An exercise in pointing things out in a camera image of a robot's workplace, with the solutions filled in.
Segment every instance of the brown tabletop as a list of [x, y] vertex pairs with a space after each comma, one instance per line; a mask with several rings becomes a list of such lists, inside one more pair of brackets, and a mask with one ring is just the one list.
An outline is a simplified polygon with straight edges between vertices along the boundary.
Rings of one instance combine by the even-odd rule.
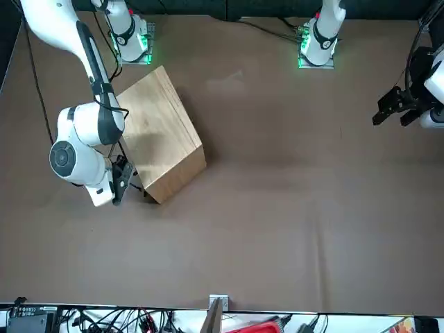
[[[444, 314], [444, 132], [371, 123], [416, 22], [347, 21], [336, 69], [299, 70], [295, 45], [252, 27], [148, 19], [154, 63], [114, 89], [164, 65], [208, 169], [162, 206], [130, 190], [93, 207], [51, 171], [21, 33], [0, 96], [0, 300], [206, 307], [226, 293], [242, 310]], [[88, 79], [74, 55], [32, 46], [55, 132], [61, 109], [92, 100]]]

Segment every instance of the red object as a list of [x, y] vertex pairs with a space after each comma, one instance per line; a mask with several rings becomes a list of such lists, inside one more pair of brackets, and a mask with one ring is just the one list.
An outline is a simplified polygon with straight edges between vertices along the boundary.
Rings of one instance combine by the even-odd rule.
[[265, 323], [241, 328], [240, 330], [230, 331], [228, 333], [282, 333], [282, 330], [274, 321], [267, 321]]

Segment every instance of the cable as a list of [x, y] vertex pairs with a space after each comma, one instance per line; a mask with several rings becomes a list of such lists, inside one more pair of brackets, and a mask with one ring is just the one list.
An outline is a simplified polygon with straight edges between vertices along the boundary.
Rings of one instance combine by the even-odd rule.
[[163, 7], [164, 13], [168, 15], [168, 10], [167, 7], [165, 7], [164, 2], [162, 0], [157, 0], [157, 2], [160, 3], [160, 5]]
[[40, 86], [39, 86], [39, 80], [38, 80], [38, 77], [37, 77], [37, 72], [35, 71], [33, 50], [31, 48], [31, 40], [29, 39], [28, 22], [26, 21], [26, 18], [25, 18], [24, 15], [22, 16], [22, 21], [23, 21], [24, 26], [25, 26], [26, 41], [27, 41], [27, 44], [28, 44], [28, 51], [29, 51], [29, 59], [31, 61], [31, 68], [33, 70], [35, 89], [37, 90], [37, 93], [39, 95], [40, 105], [42, 106], [43, 117], [44, 117], [44, 122], [45, 122], [45, 125], [46, 125], [46, 131], [48, 132], [49, 141], [51, 142], [51, 145], [54, 145], [53, 135], [51, 133], [51, 128], [49, 127], [48, 114], [46, 113], [46, 107], [44, 105], [44, 101], [43, 101], [43, 97], [42, 97], [42, 92], [40, 91]]
[[317, 314], [315, 319], [309, 324], [309, 326], [312, 330], [314, 330], [314, 328], [316, 327], [316, 324], [318, 323], [318, 320], [319, 320], [319, 316], [320, 316], [320, 314]]
[[134, 329], [134, 333], [137, 333], [137, 328], [139, 327], [139, 320], [138, 320], [139, 316], [140, 316], [140, 309], [137, 310], [137, 320], [136, 320], [136, 326]]
[[280, 21], [282, 21], [286, 26], [288, 26], [291, 30], [298, 30], [298, 26], [295, 26], [293, 24], [291, 24], [290, 22], [287, 21], [287, 19], [283, 18], [283, 17], [278, 17], [277, 19], [279, 19]]
[[265, 33], [269, 33], [269, 34], [274, 35], [276, 37], [282, 38], [283, 40], [288, 40], [288, 41], [293, 42], [293, 43], [297, 43], [298, 42], [298, 38], [296, 38], [296, 37], [294, 37], [292, 35], [286, 35], [284, 33], [276, 33], [275, 31], [271, 31], [271, 30], [269, 30], [267, 28], [263, 28], [261, 26], [258, 26], [257, 24], [251, 23], [251, 22], [239, 20], [239, 21], [237, 21], [237, 23], [242, 23], [242, 24], [246, 24], [247, 26], [252, 26], [252, 27], [254, 27], [256, 29], [264, 31]]
[[322, 333], [325, 333], [325, 331], [327, 331], [327, 326], [328, 326], [328, 315], [325, 315], [325, 327], [324, 330], [322, 331]]
[[134, 184], [131, 183], [131, 182], [130, 182], [130, 185], [131, 185], [132, 187], [134, 187], [135, 189], [138, 189], [139, 191], [142, 192], [142, 188], [141, 188], [140, 186], [134, 185]]
[[[134, 323], [137, 319], [143, 318], [144, 316], [148, 316], [149, 314], [153, 314], [154, 312], [159, 312], [159, 311], [158, 311], [158, 310], [153, 310], [153, 311], [149, 311], [148, 313], [143, 313], [143, 314], [141, 314], [140, 316], [137, 316], [137, 318], [131, 320], [128, 324], [126, 324], [125, 327], [122, 327], [122, 328], [121, 328], [121, 331], [123, 331], [124, 329], [126, 329], [129, 325], [131, 325], [132, 323]], [[159, 328], [159, 333], [162, 333], [162, 331], [161, 331], [162, 327], [163, 327], [163, 326], [161, 326], [161, 327]]]
[[398, 84], [398, 82], [400, 82], [402, 75], [405, 73], [405, 68], [402, 71], [402, 73], [400, 74], [400, 77], [396, 80], [395, 84], [393, 85], [394, 87]]
[[[89, 3], [91, 4], [92, 9], [95, 9], [94, 4], [93, 4], [91, 1], [90, 1]], [[92, 12], [92, 14], [94, 15], [94, 19], [96, 20], [97, 27], [98, 27], [99, 30], [100, 30], [100, 34], [102, 35], [103, 39], [105, 40], [106, 45], [108, 46], [109, 50], [111, 51], [112, 56], [113, 56], [114, 59], [116, 60], [116, 69], [115, 69], [114, 72], [112, 73], [111, 77], [108, 78], [108, 80], [109, 80], [110, 82], [112, 82], [112, 80], [113, 80], [114, 78], [116, 78], [117, 76], [119, 76], [120, 73], [121, 73], [121, 71], [120, 71], [120, 72], [117, 74], [117, 71], [118, 71], [119, 69], [121, 70], [120, 62], [119, 62], [119, 59], [117, 59], [117, 55], [116, 55], [116, 53], [115, 53], [114, 50], [112, 49], [110, 43], [108, 42], [108, 39], [107, 39], [106, 36], [105, 36], [105, 33], [104, 33], [103, 30], [102, 30], [102, 27], [101, 27], [101, 25], [100, 25], [100, 23], [99, 23], [99, 19], [97, 19], [97, 14], [96, 14], [96, 12], [94, 11], [94, 12]]]
[[100, 106], [104, 107], [106, 110], [109, 111], [126, 112], [125, 116], [123, 116], [124, 119], [126, 119], [126, 117], [130, 114], [130, 111], [128, 109], [117, 108], [115, 106], [108, 106], [106, 104], [103, 104], [102, 102], [99, 102], [95, 96], [94, 96], [94, 102], [96, 102], [97, 104], [99, 104]]
[[166, 314], [167, 314], [167, 316], [168, 316], [169, 324], [173, 327], [173, 329], [174, 329], [176, 332], [179, 332], [179, 330], [174, 326], [174, 323], [173, 323], [173, 312], [170, 311], [169, 314], [168, 314], [168, 312], [167, 312]]
[[411, 65], [411, 59], [413, 57], [413, 52], [416, 49], [416, 45], [418, 44], [419, 38], [421, 36], [422, 31], [424, 30], [424, 27], [426, 26], [426, 23], [423, 22], [420, 27], [418, 32], [416, 33], [416, 36], [413, 40], [413, 43], [411, 45], [410, 48], [410, 52], [409, 52], [409, 57], [407, 58], [407, 65], [405, 67], [405, 75], [404, 75], [404, 84], [405, 84], [405, 92], [407, 93], [407, 97], [409, 98], [409, 100], [413, 103], [417, 103], [417, 101], [413, 98], [413, 96], [411, 95], [411, 91], [410, 91], [410, 65]]
[[12, 4], [16, 7], [16, 9], [23, 15], [23, 10], [20, 8], [19, 4], [15, 2], [15, 0], [11, 0]]

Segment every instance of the electronic device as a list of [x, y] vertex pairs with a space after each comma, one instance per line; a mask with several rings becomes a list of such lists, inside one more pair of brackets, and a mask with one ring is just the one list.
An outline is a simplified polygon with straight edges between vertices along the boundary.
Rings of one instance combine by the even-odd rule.
[[16, 307], [11, 311], [6, 332], [50, 333], [57, 317], [57, 307]]

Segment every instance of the wooden block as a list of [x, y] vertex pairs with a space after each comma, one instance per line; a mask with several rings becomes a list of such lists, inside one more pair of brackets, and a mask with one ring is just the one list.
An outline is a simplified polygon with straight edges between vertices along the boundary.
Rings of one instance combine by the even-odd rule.
[[117, 100], [130, 110], [128, 154], [145, 190], [163, 203], [206, 167], [202, 142], [162, 66]]

